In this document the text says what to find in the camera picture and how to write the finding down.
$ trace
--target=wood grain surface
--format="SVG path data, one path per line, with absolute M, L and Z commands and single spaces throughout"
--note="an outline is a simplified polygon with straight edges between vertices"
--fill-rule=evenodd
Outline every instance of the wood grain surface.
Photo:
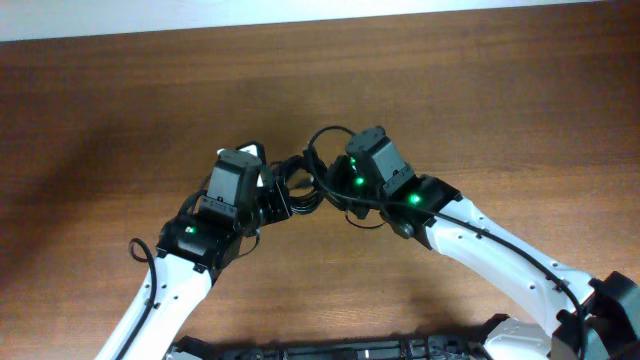
M 543 252 L 640 281 L 638 15 L 606 2 L 1 43 L 0 358 L 95 356 L 147 271 L 128 240 L 155 245 L 216 149 L 258 140 L 283 159 L 330 124 L 383 125 L 417 172 Z M 379 337 L 501 312 L 526 318 L 461 264 L 324 204 L 265 228 L 178 336 Z

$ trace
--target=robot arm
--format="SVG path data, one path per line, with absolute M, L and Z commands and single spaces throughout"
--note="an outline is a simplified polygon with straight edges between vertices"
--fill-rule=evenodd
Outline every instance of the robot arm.
M 164 225 L 156 245 L 158 255 L 152 260 L 155 267 L 96 359 L 163 358 L 222 270 L 239 257 L 242 238 L 256 236 L 257 245 L 261 226 L 291 216 L 284 202 L 286 189 L 274 181 L 263 183 L 259 175 L 263 169 L 262 160 L 252 154 L 238 150 L 219 154 L 211 176 L 215 181 L 206 193 L 200 190 L 189 197 Z M 157 278 L 155 298 L 152 275 Z M 145 317 L 149 301 L 153 304 Z
M 309 148 L 331 129 L 351 133 L 325 128 Z M 533 326 L 514 324 L 514 319 L 498 324 L 482 340 L 492 358 L 545 359 L 551 350 L 552 359 L 600 359 L 638 340 L 640 289 L 631 280 L 614 272 L 602 282 L 541 253 L 451 185 L 416 176 L 383 128 L 351 134 L 347 156 L 338 157 L 327 176 L 313 173 L 329 201 L 359 218 L 379 210 L 396 234 L 466 265 L 536 321 Z

